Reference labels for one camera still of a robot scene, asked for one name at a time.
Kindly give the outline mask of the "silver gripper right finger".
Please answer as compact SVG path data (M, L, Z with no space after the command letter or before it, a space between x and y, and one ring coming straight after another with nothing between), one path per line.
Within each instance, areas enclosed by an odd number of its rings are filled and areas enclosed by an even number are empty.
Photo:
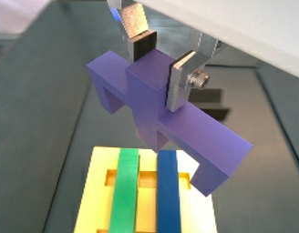
M169 65L167 108L175 112L188 100L191 89L201 90L209 82L204 66L221 47L212 36L192 31L189 43L193 48Z

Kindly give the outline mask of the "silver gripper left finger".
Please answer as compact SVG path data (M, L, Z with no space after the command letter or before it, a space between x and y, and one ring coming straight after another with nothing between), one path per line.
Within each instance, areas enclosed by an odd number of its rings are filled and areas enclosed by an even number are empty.
M129 60L135 62L156 48L156 31L147 23L143 5L133 0L106 0L127 43Z

